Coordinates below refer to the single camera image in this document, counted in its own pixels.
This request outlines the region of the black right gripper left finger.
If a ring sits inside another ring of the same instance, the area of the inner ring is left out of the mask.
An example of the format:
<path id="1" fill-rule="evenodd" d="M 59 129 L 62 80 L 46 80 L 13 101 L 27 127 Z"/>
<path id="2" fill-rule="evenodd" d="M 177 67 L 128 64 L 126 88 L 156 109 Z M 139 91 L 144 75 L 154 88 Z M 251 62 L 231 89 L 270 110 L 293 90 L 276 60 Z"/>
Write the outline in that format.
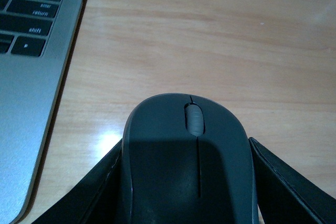
<path id="1" fill-rule="evenodd" d="M 34 223 L 114 223 L 120 185 L 121 141 Z"/>

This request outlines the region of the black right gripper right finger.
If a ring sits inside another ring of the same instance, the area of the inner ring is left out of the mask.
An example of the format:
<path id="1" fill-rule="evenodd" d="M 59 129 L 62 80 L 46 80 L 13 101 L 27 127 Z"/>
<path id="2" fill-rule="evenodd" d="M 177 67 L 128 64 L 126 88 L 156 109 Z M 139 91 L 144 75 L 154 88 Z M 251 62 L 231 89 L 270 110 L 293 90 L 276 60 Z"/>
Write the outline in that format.
<path id="1" fill-rule="evenodd" d="M 335 223 L 335 198 L 250 137 L 264 223 Z"/>

